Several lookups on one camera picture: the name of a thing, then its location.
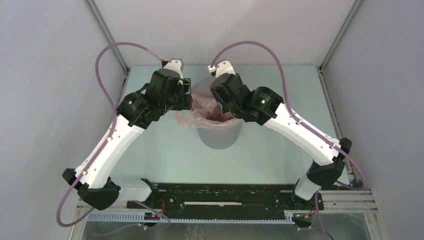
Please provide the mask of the pink plastic trash bag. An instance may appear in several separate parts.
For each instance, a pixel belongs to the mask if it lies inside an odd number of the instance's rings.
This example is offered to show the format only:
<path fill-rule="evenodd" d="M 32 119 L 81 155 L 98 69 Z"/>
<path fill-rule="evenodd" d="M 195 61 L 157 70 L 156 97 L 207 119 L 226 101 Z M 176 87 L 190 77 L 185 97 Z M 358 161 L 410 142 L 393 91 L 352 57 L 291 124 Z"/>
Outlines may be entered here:
<path fill-rule="evenodd" d="M 241 125 L 243 121 L 232 113 L 223 113 L 214 97 L 196 93 L 191 95 L 190 110 L 177 111 L 175 119 L 186 128 L 225 129 Z"/>

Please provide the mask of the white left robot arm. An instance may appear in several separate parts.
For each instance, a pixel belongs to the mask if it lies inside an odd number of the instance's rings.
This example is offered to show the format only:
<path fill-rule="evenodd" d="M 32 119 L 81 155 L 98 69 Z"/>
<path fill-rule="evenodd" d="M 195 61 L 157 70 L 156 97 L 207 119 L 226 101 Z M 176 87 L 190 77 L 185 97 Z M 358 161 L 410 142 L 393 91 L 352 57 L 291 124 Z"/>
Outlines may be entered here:
<path fill-rule="evenodd" d="M 145 208 L 158 202 L 157 188 L 146 178 L 122 182 L 110 174 L 123 153 L 153 122 L 168 111 L 192 106 L 191 79 L 174 70 L 160 68 L 149 83 L 126 95 L 116 109 L 116 118 L 89 157 L 77 168 L 67 168 L 62 177 L 78 196 L 96 210 L 116 201 L 139 201 Z"/>

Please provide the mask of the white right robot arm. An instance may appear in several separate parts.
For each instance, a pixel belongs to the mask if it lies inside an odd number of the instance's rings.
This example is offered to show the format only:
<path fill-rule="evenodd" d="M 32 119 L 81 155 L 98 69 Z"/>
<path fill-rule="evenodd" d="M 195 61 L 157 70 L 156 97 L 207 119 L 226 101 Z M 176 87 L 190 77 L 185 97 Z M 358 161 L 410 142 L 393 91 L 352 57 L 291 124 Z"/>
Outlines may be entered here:
<path fill-rule="evenodd" d="M 237 73 L 217 77 L 210 90 L 224 113 L 230 112 L 246 123 L 254 122 L 272 129 L 312 157 L 312 164 L 305 176 L 296 182 L 290 196 L 295 208 L 304 209 L 318 190 L 332 186 L 339 179 L 345 168 L 345 156 L 339 150 L 350 150 L 352 142 L 349 139 L 321 139 L 321 134 L 312 133 L 290 115 L 278 93 L 265 86 L 249 90 Z"/>

